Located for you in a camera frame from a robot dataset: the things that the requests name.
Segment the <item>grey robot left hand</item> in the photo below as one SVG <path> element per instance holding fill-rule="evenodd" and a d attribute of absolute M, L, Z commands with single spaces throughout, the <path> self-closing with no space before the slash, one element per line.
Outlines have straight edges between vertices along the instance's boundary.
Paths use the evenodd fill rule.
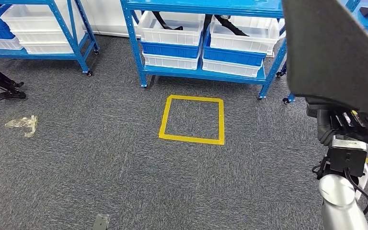
<path fill-rule="evenodd" d="M 92 230 L 108 230 L 109 221 L 109 214 L 98 214 L 95 218 Z"/>

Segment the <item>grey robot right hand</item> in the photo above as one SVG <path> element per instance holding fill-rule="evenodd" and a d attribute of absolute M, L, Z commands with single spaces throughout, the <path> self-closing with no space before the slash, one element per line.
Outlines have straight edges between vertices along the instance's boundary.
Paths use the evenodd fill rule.
<path fill-rule="evenodd" d="M 334 136 L 343 136 L 368 144 L 368 116 L 354 110 L 318 110 L 318 139 L 330 145 Z"/>

